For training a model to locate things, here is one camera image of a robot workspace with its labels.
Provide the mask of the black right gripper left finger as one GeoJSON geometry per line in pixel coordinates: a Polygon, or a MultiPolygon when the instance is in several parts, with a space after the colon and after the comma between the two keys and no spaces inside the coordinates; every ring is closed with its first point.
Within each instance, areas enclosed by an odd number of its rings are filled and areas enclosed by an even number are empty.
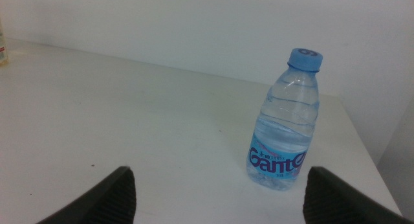
{"type": "Polygon", "coordinates": [[[121,166],[66,207],[40,224],[133,224],[136,186],[133,171],[121,166]]]}

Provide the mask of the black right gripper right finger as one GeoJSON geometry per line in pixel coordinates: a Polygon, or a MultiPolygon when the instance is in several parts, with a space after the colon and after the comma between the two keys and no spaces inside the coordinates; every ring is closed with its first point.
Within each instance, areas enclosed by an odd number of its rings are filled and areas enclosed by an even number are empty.
{"type": "Polygon", "coordinates": [[[321,166],[309,170],[303,216],[306,224],[413,224],[321,166]]]}

